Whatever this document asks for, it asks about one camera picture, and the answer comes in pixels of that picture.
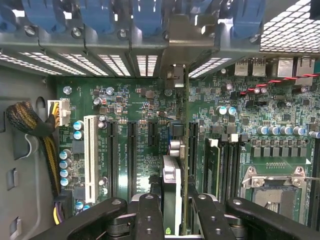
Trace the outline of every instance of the green circuit board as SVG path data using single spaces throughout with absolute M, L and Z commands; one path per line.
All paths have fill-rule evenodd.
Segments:
M 247 134 L 249 141 L 239 146 L 239 166 L 237 169 L 230 168 L 238 173 L 237 186 L 232 189 L 225 189 L 224 164 L 227 153 L 221 148 L 221 166 L 217 169 L 220 172 L 218 177 L 218 198 L 223 200 L 223 192 L 236 191 L 241 195 L 242 185 L 248 167 L 255 167 L 259 175 L 291 175 L 297 167 L 302 167 L 306 176 L 312 172 L 313 144 L 314 141 L 308 136 L 311 128 L 318 130 L 318 119 L 320 114 L 319 90 L 310 91 L 304 94 L 292 94 L 292 86 L 272 86 L 268 93 L 231 99 L 231 91 L 222 91 L 222 86 L 232 85 L 232 91 L 245 91 L 258 83 L 265 83 L 263 77 L 240 77 L 226 75 L 209 75 L 200 80 L 190 80 L 189 88 L 189 122 L 198 123 L 196 153 L 196 188 L 199 193 L 204 192 L 206 172 L 206 139 L 219 139 L 221 134 L 232 131 L 233 134 Z M 70 86 L 72 93 L 65 95 L 63 87 Z M 106 88 L 112 87 L 114 93 L 107 95 L 103 92 Z M 169 134 L 168 122 L 177 119 L 181 115 L 179 111 L 176 91 L 172 94 L 165 94 L 165 82 L 161 79 L 112 79 L 112 78 L 70 78 L 62 77 L 57 79 L 58 99 L 68 99 L 71 105 L 71 124 L 69 127 L 59 128 L 59 149 L 70 149 L 73 151 L 74 129 L 73 123 L 83 120 L 87 115 L 104 115 L 108 121 L 117 122 L 117 192 L 120 198 L 128 200 L 128 122 L 137 122 L 137 146 L 136 146 L 136 187 L 135 193 L 146 193 L 149 191 L 149 177 L 162 174 L 162 156 L 168 154 Z M 283 96 L 285 107 L 278 107 L 279 100 L 276 96 Z M 95 98 L 105 100 L 100 107 L 93 105 Z M 246 107 L 249 101 L 265 102 L 263 106 Z M 235 115 L 219 114 L 218 107 L 232 106 L 236 109 Z M 149 123 L 157 123 L 156 138 L 154 145 L 149 144 Z M 257 133 L 259 126 L 274 127 L 296 127 L 305 129 L 302 136 L 296 135 L 260 135 Z M 108 131 L 98 130 L 98 172 L 102 176 L 108 173 Z M 256 148 L 270 149 L 279 148 L 304 148 L 305 157 L 282 157 L 282 156 L 257 156 L 253 154 Z M 74 153 L 72 155 L 72 182 L 66 189 L 74 190 L 85 184 L 84 154 Z M 277 190 L 277 185 L 265 184 L 262 191 Z M 310 183 L 305 189 L 305 197 L 302 197 L 301 189 L 283 187 L 280 191 L 292 192 L 290 197 L 295 206 L 292 208 L 292 218 L 306 224 L 308 218 L 308 196 L 310 194 Z M 244 197 L 254 200 L 261 193 L 256 189 L 246 190 Z M 111 197 L 110 190 L 105 186 L 99 186 L 98 202 Z

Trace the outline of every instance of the motherboard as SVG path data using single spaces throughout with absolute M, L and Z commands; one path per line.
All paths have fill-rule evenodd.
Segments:
M 58 99 L 70 101 L 59 150 L 74 214 L 110 197 L 130 201 L 149 192 L 173 151 L 170 126 L 178 121 L 177 134 L 188 131 L 188 175 L 199 193 L 222 203 L 246 198 L 306 225 L 311 182 L 297 176 L 312 175 L 318 79 L 306 92 L 274 84 L 237 94 L 266 81 L 221 72 L 190 80 L 184 109 L 180 91 L 161 79 L 57 78 Z

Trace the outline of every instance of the white pci slot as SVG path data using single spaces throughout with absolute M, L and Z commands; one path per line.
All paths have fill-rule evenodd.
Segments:
M 98 118 L 96 115 L 84 116 L 84 174 L 85 202 L 96 203 L 98 186 Z

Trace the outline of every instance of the blue plastic clip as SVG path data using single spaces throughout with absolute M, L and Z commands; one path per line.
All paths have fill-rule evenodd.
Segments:
M 111 34 L 115 31 L 115 14 L 110 0 L 80 0 L 82 21 L 97 34 Z
M 162 29 L 162 0 L 133 0 L 133 21 L 148 38 L 157 35 Z
M 60 0 L 22 0 L 29 21 L 48 34 L 66 30 L 66 19 Z
M 183 0 L 182 1 L 182 12 L 184 14 L 193 14 L 193 15 L 199 15 L 199 14 L 204 14 L 207 8 L 209 7 L 210 3 L 212 1 L 216 0 L 193 0 L 191 3 L 189 0 Z
M 0 0 L 0 33 L 12 33 L 17 30 L 16 16 L 5 0 Z
M 245 39 L 257 34 L 265 8 L 266 0 L 234 0 L 231 5 L 233 36 Z

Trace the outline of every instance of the screw hole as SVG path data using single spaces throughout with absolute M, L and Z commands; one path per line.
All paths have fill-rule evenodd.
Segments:
M 216 233 L 217 235 L 221 235 L 221 234 L 222 234 L 222 231 L 221 231 L 220 228 L 216 228 L 216 229 L 215 229 L 215 233 Z

